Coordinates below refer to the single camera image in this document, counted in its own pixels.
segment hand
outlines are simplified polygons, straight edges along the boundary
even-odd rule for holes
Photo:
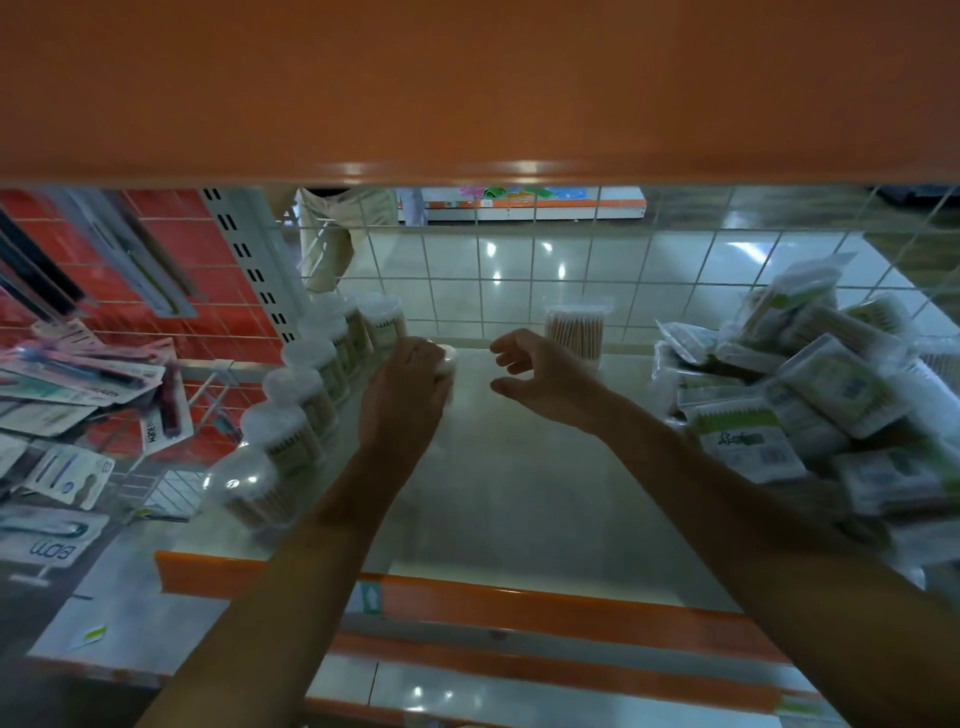
[[[512,375],[533,370],[532,379],[503,376],[490,387],[547,420],[594,432],[600,400],[608,393],[583,364],[559,344],[526,328],[490,344],[496,363]]]
[[[426,339],[398,339],[360,403],[360,448],[413,470],[444,413],[453,380],[437,377],[444,350]]]

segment person's left hand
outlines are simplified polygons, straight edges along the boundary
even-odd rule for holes
[[[444,350],[426,339],[398,339],[371,377],[360,404],[360,448],[409,470],[426,452],[453,380],[437,376]]]

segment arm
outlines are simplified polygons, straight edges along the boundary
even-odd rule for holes
[[[443,350],[401,339],[364,394],[360,448],[318,505],[177,670],[139,728],[289,725],[301,707],[373,536],[426,451],[449,379]]]
[[[493,342],[492,389],[596,435],[717,580],[854,726],[957,725],[960,618],[830,529],[781,505],[521,330]]]

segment forearm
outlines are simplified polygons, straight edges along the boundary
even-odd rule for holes
[[[286,725],[337,631],[350,591],[408,468],[359,452],[233,600],[140,726]]]
[[[627,400],[601,399],[595,433],[848,720],[955,722],[960,621],[950,610]],[[907,665],[924,678],[911,681]]]

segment beige pants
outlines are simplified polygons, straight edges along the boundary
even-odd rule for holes
[[[335,197],[317,197],[301,188],[300,275],[310,293],[332,291],[353,251],[367,245],[367,227],[398,225],[396,193],[381,187],[354,187]]]

